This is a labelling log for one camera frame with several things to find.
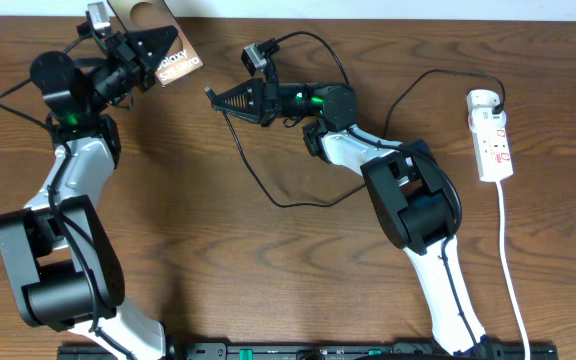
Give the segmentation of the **Galaxy smartphone bronze screen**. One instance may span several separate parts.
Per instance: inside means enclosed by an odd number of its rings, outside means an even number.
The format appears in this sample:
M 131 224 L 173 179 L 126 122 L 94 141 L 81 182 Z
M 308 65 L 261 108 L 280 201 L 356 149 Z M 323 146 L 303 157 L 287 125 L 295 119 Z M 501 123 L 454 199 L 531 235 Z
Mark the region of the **Galaxy smartphone bronze screen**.
M 162 55 L 155 71 L 162 87 L 203 67 L 203 61 L 164 0 L 108 0 L 108 4 L 128 32 L 158 28 L 174 28 L 177 31 L 175 38 L 165 35 L 162 41 L 157 40 L 152 50 L 153 54 Z

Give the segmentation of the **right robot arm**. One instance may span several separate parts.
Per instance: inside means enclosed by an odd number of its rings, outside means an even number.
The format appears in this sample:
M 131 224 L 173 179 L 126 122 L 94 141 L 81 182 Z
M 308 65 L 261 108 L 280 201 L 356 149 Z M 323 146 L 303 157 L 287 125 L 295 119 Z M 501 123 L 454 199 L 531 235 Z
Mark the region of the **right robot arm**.
M 437 345 L 450 355 L 488 357 L 486 330 L 459 264 L 462 204 L 425 142 L 405 144 L 362 130 L 355 91 L 342 83 L 252 78 L 220 94 L 205 92 L 225 119 L 266 127 L 277 117 L 311 118 L 302 129 L 308 152 L 362 177 L 382 231 L 412 263 Z

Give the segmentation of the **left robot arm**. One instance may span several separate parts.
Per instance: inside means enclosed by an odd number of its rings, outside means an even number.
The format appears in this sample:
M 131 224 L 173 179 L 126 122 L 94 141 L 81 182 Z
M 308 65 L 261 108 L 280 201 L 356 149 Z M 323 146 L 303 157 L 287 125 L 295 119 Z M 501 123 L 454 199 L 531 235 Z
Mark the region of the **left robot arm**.
M 121 153 L 108 108 L 130 108 L 134 90 L 153 86 L 178 32 L 164 26 L 109 34 L 81 24 L 78 33 L 97 43 L 99 57 L 49 51 L 30 66 L 28 80 L 49 109 L 41 127 L 55 160 L 39 191 L 21 209 L 0 215 L 8 282 L 31 327 L 84 336 L 117 359 L 177 359 L 166 327 L 127 299 L 96 209 Z

